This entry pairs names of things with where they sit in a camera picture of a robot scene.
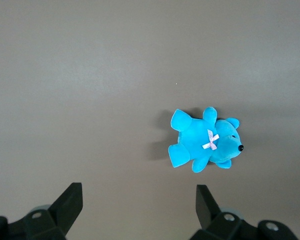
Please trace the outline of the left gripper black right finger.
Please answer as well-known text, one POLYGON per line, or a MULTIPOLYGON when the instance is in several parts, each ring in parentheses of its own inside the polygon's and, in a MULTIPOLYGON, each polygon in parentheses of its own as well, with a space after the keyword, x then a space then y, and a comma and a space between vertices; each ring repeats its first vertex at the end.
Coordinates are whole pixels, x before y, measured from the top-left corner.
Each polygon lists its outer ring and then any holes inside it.
POLYGON ((296 240, 285 224, 262 220, 257 227, 236 214, 221 211, 206 185, 196 186, 195 210, 201 226, 192 240, 296 240))

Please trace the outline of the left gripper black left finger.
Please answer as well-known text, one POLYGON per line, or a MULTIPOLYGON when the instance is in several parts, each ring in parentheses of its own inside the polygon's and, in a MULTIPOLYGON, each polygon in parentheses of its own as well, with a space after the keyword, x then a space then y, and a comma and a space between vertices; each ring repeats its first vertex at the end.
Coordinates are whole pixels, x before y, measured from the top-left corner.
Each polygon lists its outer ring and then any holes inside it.
POLYGON ((82 183, 73 182, 47 209, 33 210, 13 223, 0 216, 0 240, 65 240, 82 209, 82 183))

